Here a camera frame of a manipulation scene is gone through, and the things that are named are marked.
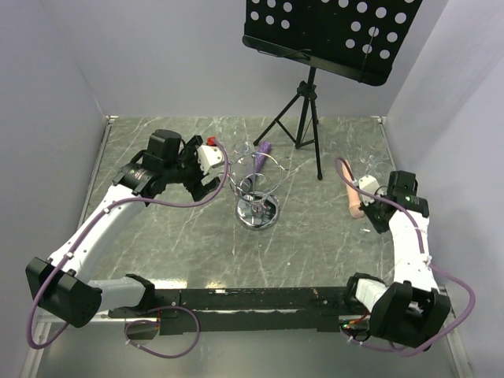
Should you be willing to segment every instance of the tripod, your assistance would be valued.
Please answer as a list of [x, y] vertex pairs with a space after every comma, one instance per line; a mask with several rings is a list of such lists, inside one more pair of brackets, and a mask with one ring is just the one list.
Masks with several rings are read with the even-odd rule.
[[[257, 139], [254, 140], [254, 145], [258, 145], [261, 139], [265, 137], [266, 134], [273, 128], [275, 124], [278, 124], [282, 130], [285, 131], [287, 136], [291, 138], [292, 142], [294, 142], [294, 146], [297, 149], [308, 146], [311, 143], [315, 143], [315, 156], [317, 157], [317, 178], [319, 180], [322, 180], [322, 168], [321, 168], [321, 152], [319, 149], [319, 144], [318, 144], [318, 117], [317, 117], [317, 105], [315, 104], [315, 100], [317, 99], [317, 94], [315, 93], [315, 88], [317, 87], [316, 85], [313, 84], [313, 81], [315, 80], [315, 72], [317, 71], [316, 68], [310, 67], [309, 68], [309, 75], [308, 75], [308, 83], [305, 83], [305, 81], [302, 81], [299, 84], [298, 87], [298, 93], [296, 96], [293, 97], [293, 99], [283, 108], [283, 110], [276, 116], [276, 118], [273, 120], [273, 122], [262, 132], [261, 135]], [[296, 139], [294, 139], [294, 136], [285, 128], [285, 126], [282, 124], [280, 121], [280, 118], [284, 116], [284, 114], [295, 104], [296, 101], [299, 100], [299, 98], [304, 97], [304, 101], [302, 103], [302, 112], [301, 112], [301, 118], [299, 119], [299, 126], [298, 126], [298, 134], [296, 135]], [[302, 133], [305, 128], [305, 122], [306, 122], [306, 115], [308, 113], [308, 105], [310, 106], [311, 113], [312, 113], [312, 125], [313, 125], [313, 139], [309, 140], [308, 142], [303, 142], [302, 141]]]

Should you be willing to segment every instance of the gray marble surface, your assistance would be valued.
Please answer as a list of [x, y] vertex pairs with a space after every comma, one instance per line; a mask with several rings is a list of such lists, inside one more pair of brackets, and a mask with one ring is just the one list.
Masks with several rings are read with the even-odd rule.
[[[115, 120], [94, 182], [87, 215], [104, 196], [117, 170], [146, 148], [152, 132], [166, 128], [189, 140], [194, 134], [215, 135], [232, 156], [232, 146], [254, 140], [272, 118], [184, 117]], [[295, 133], [298, 118], [285, 118]], [[281, 214], [272, 228], [253, 232], [234, 216], [235, 196], [229, 186], [209, 205], [195, 209], [149, 206], [113, 244], [95, 279], [136, 273], [162, 281], [162, 287], [310, 287], [344, 285], [355, 272], [391, 280], [394, 255], [390, 234], [377, 235], [367, 220], [348, 211], [344, 183], [334, 170], [334, 157], [347, 158], [356, 176], [376, 175], [386, 184], [392, 170], [380, 125], [373, 118], [321, 118], [321, 161], [324, 180], [316, 178], [314, 146], [295, 150], [275, 128], [265, 137], [271, 155], [290, 167], [276, 196]], [[309, 129], [306, 140], [312, 136]], [[189, 202], [181, 185], [160, 196]]]

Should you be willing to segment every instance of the orange tube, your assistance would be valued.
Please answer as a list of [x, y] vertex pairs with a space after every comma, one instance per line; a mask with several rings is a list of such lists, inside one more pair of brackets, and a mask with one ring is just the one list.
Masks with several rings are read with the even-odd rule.
[[[343, 175], [351, 181], [350, 174], [347, 171], [347, 167], [343, 165]], [[348, 210], [350, 211], [350, 215], [353, 218], [362, 218], [364, 216], [364, 212], [359, 209], [361, 205], [361, 199], [359, 198], [359, 193], [357, 193], [354, 189], [346, 185], [346, 193], [348, 194]]]

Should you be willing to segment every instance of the black music stand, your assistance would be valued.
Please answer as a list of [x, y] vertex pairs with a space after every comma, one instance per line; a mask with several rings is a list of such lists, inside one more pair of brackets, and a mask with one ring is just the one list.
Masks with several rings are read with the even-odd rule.
[[[373, 86], [387, 81], [422, 0], [246, 0], [243, 43], [261, 53], [309, 65], [308, 83], [254, 141], [278, 124], [295, 148], [315, 143], [317, 178], [322, 180], [315, 100], [315, 72], [323, 69]], [[280, 118], [303, 97], [296, 138]], [[303, 142], [308, 107], [313, 140]]]

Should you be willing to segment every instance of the chrome base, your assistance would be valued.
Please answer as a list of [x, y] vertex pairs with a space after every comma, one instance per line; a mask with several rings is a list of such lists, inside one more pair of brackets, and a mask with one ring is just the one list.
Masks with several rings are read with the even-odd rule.
[[262, 231], [273, 226], [280, 216], [280, 206], [278, 199], [274, 195], [269, 195], [264, 206], [251, 204], [252, 195], [244, 195], [238, 200], [236, 205], [236, 219], [243, 227], [250, 230]]

